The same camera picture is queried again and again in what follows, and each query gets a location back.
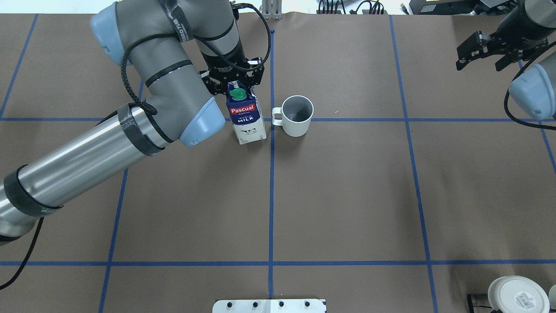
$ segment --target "white mug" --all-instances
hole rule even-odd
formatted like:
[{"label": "white mug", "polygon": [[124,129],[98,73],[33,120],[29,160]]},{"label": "white mug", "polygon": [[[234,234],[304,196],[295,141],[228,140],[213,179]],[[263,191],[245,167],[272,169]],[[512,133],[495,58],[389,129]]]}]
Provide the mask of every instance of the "white mug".
[{"label": "white mug", "polygon": [[[309,129],[314,111],[311,100],[299,95],[290,96],[284,100],[282,107],[272,109],[272,124],[282,126],[284,132],[292,137],[303,136]],[[277,114],[282,115],[281,120],[276,119]]]}]

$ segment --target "white mounting plate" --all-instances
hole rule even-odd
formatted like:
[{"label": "white mounting plate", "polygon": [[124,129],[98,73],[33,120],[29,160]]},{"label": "white mounting plate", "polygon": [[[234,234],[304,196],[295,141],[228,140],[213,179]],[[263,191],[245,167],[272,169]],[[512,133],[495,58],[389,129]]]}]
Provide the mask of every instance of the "white mounting plate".
[{"label": "white mounting plate", "polygon": [[212,307],[212,313],[326,313],[326,300],[218,300]]}]

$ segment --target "pascual logo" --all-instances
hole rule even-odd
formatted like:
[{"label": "pascual logo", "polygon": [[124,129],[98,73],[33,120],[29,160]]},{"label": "pascual logo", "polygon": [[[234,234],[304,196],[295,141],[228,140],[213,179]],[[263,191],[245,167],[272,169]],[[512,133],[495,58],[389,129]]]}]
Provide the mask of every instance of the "pascual logo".
[{"label": "pascual logo", "polygon": [[230,108],[230,113],[232,115],[236,115],[236,114],[244,113],[244,112],[250,112],[250,111],[255,111],[255,104],[254,103],[252,103],[250,105],[247,105],[247,106]]}]

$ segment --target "black cable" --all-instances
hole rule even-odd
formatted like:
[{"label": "black cable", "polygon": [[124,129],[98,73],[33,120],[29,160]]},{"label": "black cable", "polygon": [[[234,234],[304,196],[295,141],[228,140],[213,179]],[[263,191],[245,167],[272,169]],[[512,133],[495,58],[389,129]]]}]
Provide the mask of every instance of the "black cable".
[{"label": "black cable", "polygon": [[402,10],[402,12],[404,12],[405,14],[409,15],[409,11],[408,8],[405,6],[405,4],[400,4],[400,9]]},{"label": "black cable", "polygon": [[369,4],[369,14],[371,14],[371,11],[373,10],[373,6],[374,6],[373,4],[375,2],[376,1],[373,1],[373,0],[364,0],[364,1],[362,1],[361,3],[359,3],[359,5],[357,6],[357,9],[355,9],[354,13],[352,13],[352,14],[357,14],[357,12],[359,11],[359,8],[363,5],[363,3],[368,3]]},{"label": "black cable", "polygon": [[[554,47],[556,45],[556,41],[549,44],[545,49],[537,52],[537,54],[535,54],[534,57],[531,58],[531,60],[529,62],[527,62],[527,64],[525,64],[525,66],[523,66],[518,74],[514,77],[514,79],[512,79],[512,81],[516,80],[519,76],[521,76],[521,74],[523,74],[523,72],[525,72],[525,70],[531,65],[533,64],[533,62],[538,59],[542,54],[544,54],[545,52],[547,52],[550,48]],[[508,109],[508,99],[510,98],[510,90],[508,89],[506,91],[506,96],[504,97],[504,111],[506,112],[506,115],[508,115],[512,121],[524,125],[524,126],[528,126],[528,127],[533,127],[533,128],[540,128],[540,129],[549,129],[549,130],[556,130],[555,126],[548,126],[548,125],[540,125],[540,124],[533,124],[533,123],[528,123],[526,121],[522,121],[518,118],[516,118],[512,113],[510,113],[510,110]]]},{"label": "black cable", "polygon": [[137,95],[135,94],[135,92],[133,92],[133,89],[130,86],[130,81],[127,79],[127,59],[130,56],[131,51],[137,47],[138,45],[147,42],[149,40],[153,40],[153,39],[157,39],[157,38],[169,38],[169,37],[175,37],[176,39],[177,34],[176,33],[159,33],[159,34],[154,34],[154,35],[150,35],[144,38],[141,38],[139,40],[137,40],[136,42],[132,43],[124,52],[123,54],[123,58],[122,58],[122,63],[120,65],[120,70],[121,70],[121,74],[122,74],[122,81],[123,81],[123,85],[125,86],[127,93],[130,95],[131,99],[133,99],[133,101],[135,102],[135,104],[140,104],[141,103],[141,99],[139,99],[137,97]]},{"label": "black cable", "polygon": [[21,274],[21,272],[23,271],[23,268],[25,267],[25,265],[29,261],[29,258],[31,257],[31,253],[33,253],[35,243],[37,243],[38,234],[41,232],[41,227],[42,227],[42,222],[43,221],[44,221],[44,217],[41,217],[38,220],[37,229],[35,230],[35,235],[33,236],[33,240],[31,240],[31,245],[29,246],[29,250],[27,251],[27,254],[25,255],[25,258],[23,258],[23,262],[21,262],[21,265],[17,269],[17,272],[13,275],[12,279],[10,279],[4,285],[0,286],[0,290],[6,289],[9,285],[13,284],[13,282],[15,282],[16,279],[19,277],[19,274]]},{"label": "black cable", "polygon": [[235,4],[235,6],[237,6],[239,9],[243,9],[243,8],[250,8],[253,9],[257,15],[259,15],[259,17],[261,18],[262,22],[265,24],[265,28],[266,28],[266,33],[268,36],[268,41],[269,41],[269,47],[266,51],[266,56],[262,59],[262,62],[253,67],[252,69],[246,69],[244,67],[240,67],[238,65],[233,64],[232,62],[230,62],[228,59],[226,59],[226,57],[220,53],[220,51],[218,51],[218,49],[214,48],[208,41],[206,41],[204,38],[193,35],[193,38],[199,40],[200,42],[202,42],[205,46],[207,46],[212,52],[214,52],[219,58],[221,58],[224,62],[226,62],[226,64],[228,64],[229,66],[235,68],[238,71],[244,72],[244,73],[248,73],[248,72],[253,72],[256,71],[260,68],[263,67],[263,65],[265,64],[266,60],[268,60],[269,56],[270,56],[270,28],[269,25],[266,23],[265,17],[262,16],[261,12],[259,12],[259,10],[257,10],[257,8],[255,8],[252,4],[249,3],[239,3],[239,4]]},{"label": "black cable", "polygon": [[[208,41],[206,41],[204,38],[199,37],[199,36],[193,36],[193,38],[199,40],[200,42],[202,42],[205,46],[207,46],[212,52],[214,52],[219,58],[221,58],[226,64],[230,65],[231,67],[235,68],[236,70],[239,70],[241,72],[252,72],[255,70],[260,69],[261,67],[263,67],[264,63],[266,62],[266,60],[268,60],[269,56],[270,56],[270,29],[269,29],[269,25],[266,23],[266,20],[264,18],[264,16],[262,16],[261,12],[259,12],[259,10],[257,10],[253,5],[248,4],[248,3],[240,3],[240,4],[236,4],[236,7],[238,9],[241,8],[251,8],[253,9],[257,15],[259,15],[259,17],[261,18],[261,20],[263,21],[263,23],[265,24],[265,28],[266,28],[266,33],[268,35],[268,42],[269,42],[269,46],[268,49],[266,51],[266,56],[265,58],[262,60],[262,62],[255,66],[252,69],[246,69],[244,67],[240,67],[238,65],[233,64],[232,62],[230,62],[228,59],[226,59],[226,57],[220,52],[218,51],[213,45],[211,45]],[[123,85],[127,90],[127,93],[130,95],[131,99],[133,99],[133,103],[131,103],[131,106],[139,106],[140,108],[143,109],[143,111],[145,111],[145,113],[150,114],[150,115],[156,115],[157,111],[156,109],[146,103],[146,102],[141,102],[141,99],[139,99],[139,97],[137,97],[137,95],[135,94],[135,92],[133,92],[133,88],[131,88],[130,82],[127,78],[127,60],[129,59],[130,53],[131,51],[136,48],[137,46],[139,46],[140,44],[147,42],[149,40],[153,40],[153,39],[157,39],[157,38],[171,38],[171,37],[175,37],[178,38],[177,34],[175,33],[159,33],[159,34],[154,34],[154,35],[150,35],[150,36],[146,36],[142,39],[137,40],[136,42],[132,43],[124,52],[123,54],[123,58],[122,58],[122,63],[121,63],[121,74],[122,74],[122,81],[123,81]],[[107,117],[105,117],[102,121],[100,121],[98,124],[108,120],[109,118],[116,116],[117,111],[114,111],[112,113],[110,113]]]},{"label": "black cable", "polygon": [[373,5],[372,9],[369,10],[369,14],[376,14],[376,9],[377,9],[379,3],[380,2],[378,2],[378,1],[375,2],[375,5]]}]

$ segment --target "barcode label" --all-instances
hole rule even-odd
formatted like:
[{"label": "barcode label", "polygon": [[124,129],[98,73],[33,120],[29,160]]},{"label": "barcode label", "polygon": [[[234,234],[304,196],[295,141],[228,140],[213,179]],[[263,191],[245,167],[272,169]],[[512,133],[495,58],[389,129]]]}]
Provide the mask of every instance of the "barcode label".
[{"label": "barcode label", "polygon": [[531,311],[535,309],[536,301],[533,295],[522,291],[515,294],[515,304],[522,310]]}]

